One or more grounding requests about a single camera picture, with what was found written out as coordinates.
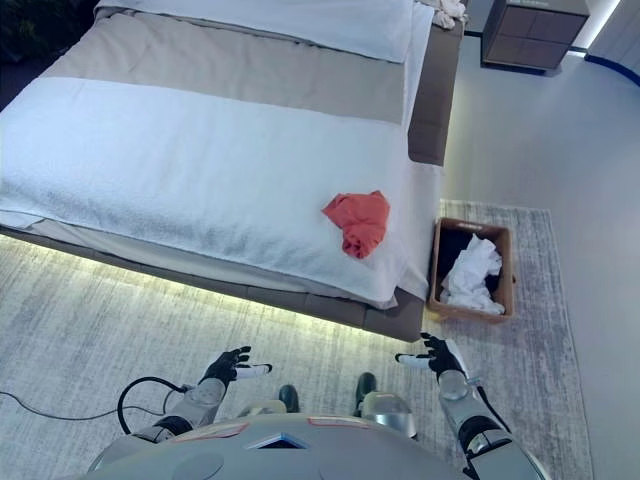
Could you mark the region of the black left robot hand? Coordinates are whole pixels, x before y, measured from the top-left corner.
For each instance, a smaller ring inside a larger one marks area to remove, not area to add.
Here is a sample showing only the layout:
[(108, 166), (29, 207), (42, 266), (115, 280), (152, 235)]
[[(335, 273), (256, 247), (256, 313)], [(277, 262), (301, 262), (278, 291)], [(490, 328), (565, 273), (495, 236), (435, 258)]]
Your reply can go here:
[(205, 370), (200, 383), (209, 379), (217, 379), (228, 386), (233, 381), (269, 374), (273, 369), (271, 364), (249, 364), (250, 352), (250, 346), (222, 352)]

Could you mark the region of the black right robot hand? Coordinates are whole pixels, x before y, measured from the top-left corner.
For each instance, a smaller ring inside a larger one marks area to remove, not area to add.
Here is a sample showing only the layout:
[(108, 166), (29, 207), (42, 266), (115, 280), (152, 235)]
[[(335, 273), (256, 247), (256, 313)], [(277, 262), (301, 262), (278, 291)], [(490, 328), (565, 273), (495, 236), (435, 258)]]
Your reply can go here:
[(421, 354), (396, 353), (394, 359), (397, 363), (413, 369), (430, 370), (436, 375), (436, 380), (448, 371), (459, 372), (465, 381), (469, 380), (464, 360), (453, 340), (426, 331), (420, 336), (426, 351)]

